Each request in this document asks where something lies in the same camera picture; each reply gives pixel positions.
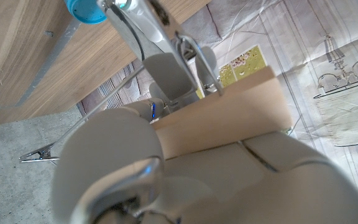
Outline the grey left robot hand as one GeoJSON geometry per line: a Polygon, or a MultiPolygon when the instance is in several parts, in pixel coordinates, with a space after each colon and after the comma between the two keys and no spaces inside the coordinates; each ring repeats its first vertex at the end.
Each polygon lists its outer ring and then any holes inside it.
{"type": "Polygon", "coordinates": [[[67,1],[110,20],[154,79],[154,97],[93,114],[65,143],[58,223],[358,223],[358,190],[291,138],[271,68],[223,87],[214,52],[158,1],[67,1]]]}

